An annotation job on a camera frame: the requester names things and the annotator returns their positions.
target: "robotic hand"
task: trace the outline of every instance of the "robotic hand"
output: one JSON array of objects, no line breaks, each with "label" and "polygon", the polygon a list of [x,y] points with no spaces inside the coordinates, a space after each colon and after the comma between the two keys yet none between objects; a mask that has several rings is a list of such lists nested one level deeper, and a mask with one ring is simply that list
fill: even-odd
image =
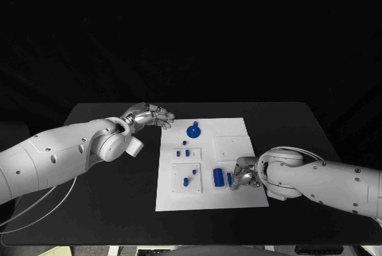
[{"label": "robotic hand", "polygon": [[[304,164],[299,152],[317,161]],[[286,201],[304,195],[320,204],[382,219],[382,176],[375,169],[324,161],[297,148],[277,147],[260,157],[238,158],[231,190],[239,185],[260,187],[260,180],[268,197]]]},{"label": "robotic hand", "polygon": [[36,134],[0,153],[0,204],[51,188],[85,173],[101,161],[124,152],[137,156],[143,143],[131,134],[146,125],[172,127],[175,115],[146,103],[136,104],[121,117],[92,120]]}]

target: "black curtain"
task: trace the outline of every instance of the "black curtain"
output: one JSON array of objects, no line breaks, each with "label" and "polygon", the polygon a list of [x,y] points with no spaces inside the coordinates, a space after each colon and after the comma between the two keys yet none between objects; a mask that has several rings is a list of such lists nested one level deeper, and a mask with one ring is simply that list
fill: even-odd
[{"label": "black curtain", "polygon": [[304,102],[381,169],[381,0],[0,3],[0,120],[32,135],[78,103]]}]

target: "black table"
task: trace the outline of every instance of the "black table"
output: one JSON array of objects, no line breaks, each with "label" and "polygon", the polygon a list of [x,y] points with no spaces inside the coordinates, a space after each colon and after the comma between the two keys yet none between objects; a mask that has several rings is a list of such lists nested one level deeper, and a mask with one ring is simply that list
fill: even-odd
[{"label": "black table", "polygon": [[[120,116],[133,104],[78,104],[65,125]],[[340,161],[323,129],[303,103],[160,103],[179,119],[244,117],[257,154],[275,146],[304,148]],[[98,163],[78,177],[59,209],[25,230],[3,235],[6,245],[287,245],[382,244],[373,219],[311,202],[268,198],[270,207],[156,212],[162,129],[147,126],[144,148]],[[59,203],[72,182],[15,220],[6,231],[36,220]],[[22,198],[19,213],[48,190]]]}]

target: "small blue part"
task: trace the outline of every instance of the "small blue part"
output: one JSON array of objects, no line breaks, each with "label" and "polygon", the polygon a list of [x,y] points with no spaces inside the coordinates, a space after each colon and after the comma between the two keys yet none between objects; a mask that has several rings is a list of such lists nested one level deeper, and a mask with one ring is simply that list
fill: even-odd
[{"label": "small blue part", "polygon": [[231,172],[226,173],[226,181],[228,181],[228,186],[231,187],[231,185],[232,185],[232,174],[231,174]]},{"label": "small blue part", "polygon": [[200,135],[200,128],[198,127],[198,122],[193,122],[193,125],[188,128],[188,136],[190,138],[198,138]]},{"label": "small blue part", "polygon": [[225,186],[224,171],[221,170],[221,168],[213,169],[213,183],[215,187]]}]

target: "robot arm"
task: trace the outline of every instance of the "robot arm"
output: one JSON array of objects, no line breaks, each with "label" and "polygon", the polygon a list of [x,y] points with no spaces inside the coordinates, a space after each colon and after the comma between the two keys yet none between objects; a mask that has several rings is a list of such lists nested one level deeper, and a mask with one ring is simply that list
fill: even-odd
[{"label": "robot arm", "polygon": [[111,162],[124,152],[136,157],[143,143],[131,136],[144,125],[172,127],[175,115],[154,105],[134,105],[121,117],[48,130],[0,153],[0,204],[51,188]]},{"label": "robot arm", "polygon": [[311,201],[359,215],[382,218],[381,171],[330,161],[303,163],[290,150],[270,150],[260,158],[241,157],[231,189],[267,186],[278,200],[304,195]]}]

